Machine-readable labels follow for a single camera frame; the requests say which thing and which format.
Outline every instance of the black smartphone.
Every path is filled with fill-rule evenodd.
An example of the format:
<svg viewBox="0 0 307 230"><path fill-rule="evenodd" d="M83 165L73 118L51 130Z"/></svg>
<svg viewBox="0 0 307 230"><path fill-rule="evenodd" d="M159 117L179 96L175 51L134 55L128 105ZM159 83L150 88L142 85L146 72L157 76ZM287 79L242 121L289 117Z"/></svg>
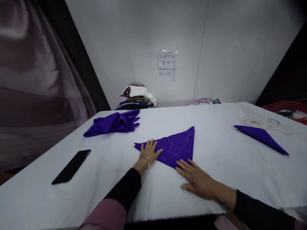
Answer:
<svg viewBox="0 0 307 230"><path fill-rule="evenodd" d="M77 152L51 184L60 184L70 181L90 152L90 149Z"/></svg>

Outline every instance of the sheer curtain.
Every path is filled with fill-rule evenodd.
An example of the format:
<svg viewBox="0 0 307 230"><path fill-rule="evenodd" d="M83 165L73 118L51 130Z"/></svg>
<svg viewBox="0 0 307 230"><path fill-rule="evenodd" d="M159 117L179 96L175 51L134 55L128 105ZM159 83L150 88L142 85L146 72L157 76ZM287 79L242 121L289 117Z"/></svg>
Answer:
<svg viewBox="0 0 307 230"><path fill-rule="evenodd" d="M96 112L38 4L0 0L0 171L30 164Z"/></svg>

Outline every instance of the purple triangle napkin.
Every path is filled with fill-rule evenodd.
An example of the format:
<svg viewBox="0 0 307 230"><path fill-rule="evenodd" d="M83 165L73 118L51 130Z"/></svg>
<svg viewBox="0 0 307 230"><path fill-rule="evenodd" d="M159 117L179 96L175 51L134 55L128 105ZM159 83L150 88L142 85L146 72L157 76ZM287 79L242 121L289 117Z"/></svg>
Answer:
<svg viewBox="0 0 307 230"><path fill-rule="evenodd" d="M94 124L83 136L91 137L112 132L127 133L135 130L140 123L134 123L139 117L140 110L132 110L124 113L113 113L104 118L94 119Z"/></svg>
<svg viewBox="0 0 307 230"><path fill-rule="evenodd" d="M249 126L234 126L241 132L245 133L246 135L260 141L261 143L275 149L276 151L284 154L289 155L276 141L268 134L268 132L264 129L254 128Z"/></svg>
<svg viewBox="0 0 307 230"><path fill-rule="evenodd" d="M157 160L172 167L177 167L176 161L182 159L188 162L188 159L193 158L194 145L194 126L182 133L174 134L169 137L158 139L158 144L155 151L163 149L163 152L158 156ZM142 143L134 143L135 148L141 151Z"/></svg>

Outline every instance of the table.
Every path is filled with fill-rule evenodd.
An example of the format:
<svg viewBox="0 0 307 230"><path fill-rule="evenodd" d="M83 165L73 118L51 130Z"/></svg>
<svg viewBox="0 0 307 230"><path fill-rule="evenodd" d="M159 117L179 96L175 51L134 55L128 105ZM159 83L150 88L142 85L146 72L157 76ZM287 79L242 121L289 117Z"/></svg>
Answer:
<svg viewBox="0 0 307 230"><path fill-rule="evenodd" d="M102 111L0 186L0 229L55 229L79 226L139 157L134 142L160 139L195 126L193 160L230 187L275 208L307 206L307 126L249 103L144 109L131 133L83 137ZM284 156L236 130L233 125L264 128ZM80 150L91 149L72 180L51 182ZM222 213L214 201L180 189L186 180L155 162L127 222Z"/></svg>

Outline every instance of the silver bracelet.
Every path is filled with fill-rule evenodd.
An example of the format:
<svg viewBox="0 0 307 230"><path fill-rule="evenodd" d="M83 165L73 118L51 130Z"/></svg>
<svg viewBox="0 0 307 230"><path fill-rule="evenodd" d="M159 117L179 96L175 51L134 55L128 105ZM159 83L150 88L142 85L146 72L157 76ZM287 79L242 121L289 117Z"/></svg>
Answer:
<svg viewBox="0 0 307 230"><path fill-rule="evenodd" d="M149 160L149 158L148 157L146 157L146 156L140 156L140 158L141 157L145 157L146 159L147 159L147 161L148 161L148 166L147 166L147 168L146 169L148 169L149 168L149 166L150 166L150 160Z"/></svg>

